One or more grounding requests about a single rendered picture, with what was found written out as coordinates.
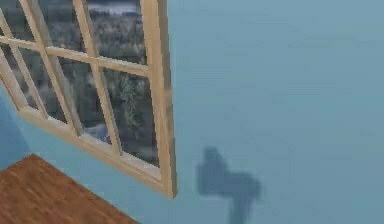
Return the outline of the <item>light wooden framed window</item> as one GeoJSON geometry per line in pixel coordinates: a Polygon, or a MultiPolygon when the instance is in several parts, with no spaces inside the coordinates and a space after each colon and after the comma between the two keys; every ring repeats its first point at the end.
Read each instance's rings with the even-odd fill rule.
{"type": "Polygon", "coordinates": [[[176,196],[166,0],[0,0],[0,80],[22,118],[176,196]]]}

